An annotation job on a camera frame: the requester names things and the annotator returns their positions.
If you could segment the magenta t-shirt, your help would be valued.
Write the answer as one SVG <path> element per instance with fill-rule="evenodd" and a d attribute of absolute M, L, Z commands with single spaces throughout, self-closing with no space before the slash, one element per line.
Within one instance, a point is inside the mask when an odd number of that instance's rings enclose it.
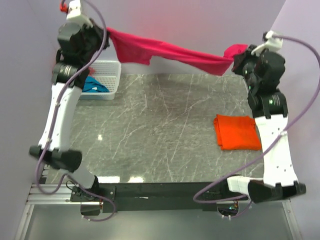
<path fill-rule="evenodd" d="M 149 65 L 152 57 L 178 61 L 206 73 L 222 76 L 233 64 L 234 57 L 248 48 L 247 44 L 233 44 L 222 56 L 186 49 L 161 40 L 136 36 L 107 28 L 118 60 L 121 63 Z"/>

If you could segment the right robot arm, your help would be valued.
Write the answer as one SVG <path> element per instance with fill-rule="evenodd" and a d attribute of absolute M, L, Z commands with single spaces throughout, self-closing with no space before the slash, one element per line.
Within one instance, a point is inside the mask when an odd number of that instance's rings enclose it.
<path fill-rule="evenodd" d="M 262 178 L 230 176 L 219 187 L 222 198 L 230 200 L 238 193 L 254 203 L 285 200 L 304 195 L 307 187 L 295 173 L 289 146 L 287 100 L 278 88 L 286 60 L 274 49 L 258 50 L 250 45 L 234 57 L 232 72 L 244 78 L 247 101 L 257 126 L 263 156 Z"/>

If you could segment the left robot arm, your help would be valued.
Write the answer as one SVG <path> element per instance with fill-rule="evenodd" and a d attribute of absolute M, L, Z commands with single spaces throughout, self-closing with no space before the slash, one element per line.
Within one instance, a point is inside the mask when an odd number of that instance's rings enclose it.
<path fill-rule="evenodd" d="M 36 180 L 45 163 L 61 170 L 83 188 L 82 195 L 88 201 L 94 201 L 100 195 L 98 178 L 82 165 L 82 152 L 70 148 L 70 132 L 89 67 L 109 47 L 108 33 L 95 23 L 69 22 L 59 28 L 57 40 L 49 113 L 42 137 L 29 148 L 29 155 L 37 159 Z"/>

